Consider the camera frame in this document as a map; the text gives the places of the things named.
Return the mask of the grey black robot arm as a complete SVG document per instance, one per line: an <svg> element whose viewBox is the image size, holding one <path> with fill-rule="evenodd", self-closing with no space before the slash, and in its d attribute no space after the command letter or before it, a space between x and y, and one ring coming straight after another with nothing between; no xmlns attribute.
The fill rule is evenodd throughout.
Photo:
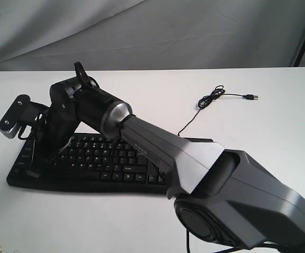
<svg viewBox="0 0 305 253"><path fill-rule="evenodd" d="M305 252L305 199L249 154L216 142L192 142L154 126L102 90L80 62L76 76L50 88L51 105L33 116L43 159L62 151L80 123L120 138L150 160L175 198L175 213L190 235L232 251L255 247Z"/></svg>

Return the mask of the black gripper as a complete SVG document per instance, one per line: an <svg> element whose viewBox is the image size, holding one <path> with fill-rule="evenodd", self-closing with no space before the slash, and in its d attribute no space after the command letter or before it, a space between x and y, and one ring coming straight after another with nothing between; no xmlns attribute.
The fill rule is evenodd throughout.
<svg viewBox="0 0 305 253"><path fill-rule="evenodd" d="M35 126L35 156L26 174L39 178L47 166L70 143L77 128L77 119L64 119L54 108L44 111Z"/></svg>

